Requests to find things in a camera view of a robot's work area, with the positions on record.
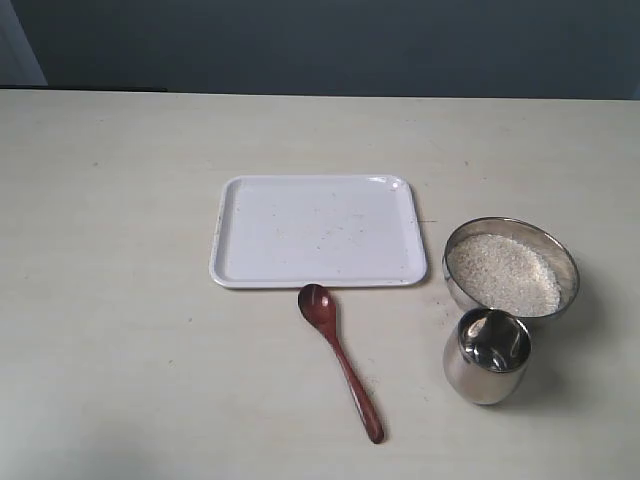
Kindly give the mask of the brown wooden spoon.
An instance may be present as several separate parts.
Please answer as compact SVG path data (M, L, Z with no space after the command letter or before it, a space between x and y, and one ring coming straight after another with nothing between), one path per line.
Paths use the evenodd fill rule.
M331 346L343 371L355 407L369 440L381 444L385 439L383 423L364 385L353 369L338 336L338 307L327 288L319 284L303 286L297 297L299 310Z

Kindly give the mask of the steel bowl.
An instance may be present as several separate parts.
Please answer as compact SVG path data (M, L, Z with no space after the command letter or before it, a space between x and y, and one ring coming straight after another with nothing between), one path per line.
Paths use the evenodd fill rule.
M569 309L580 288L580 275L570 252L554 237L537 226L522 220L504 217L482 217L468 221L456 228L447 240L442 257L442 269L446 285L455 303L464 311L486 307L469 296L449 271L447 255L464 239L480 235L495 234L516 240L539 253L556 275L561 300L557 310L541 317L515 316L529 327L538 327L559 319Z

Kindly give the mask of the white rice in bowl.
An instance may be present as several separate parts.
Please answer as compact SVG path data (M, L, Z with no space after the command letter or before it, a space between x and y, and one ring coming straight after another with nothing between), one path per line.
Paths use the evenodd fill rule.
M471 236L453 247L447 262L462 289L486 307L541 317L560 305L560 287L549 263L516 240Z

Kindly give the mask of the stainless steel cup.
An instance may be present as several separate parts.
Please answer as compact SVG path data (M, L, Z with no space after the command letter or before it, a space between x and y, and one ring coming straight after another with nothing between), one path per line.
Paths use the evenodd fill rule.
M490 308L467 311L454 326L443 352L452 388L476 405L495 405L519 386L532 354L526 326Z

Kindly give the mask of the white rectangular plastic tray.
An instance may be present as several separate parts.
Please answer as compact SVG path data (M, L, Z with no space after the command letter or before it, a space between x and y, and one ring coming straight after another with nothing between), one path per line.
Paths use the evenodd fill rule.
M223 187L209 262L222 287L401 287L427 273L412 189L400 177L244 175Z

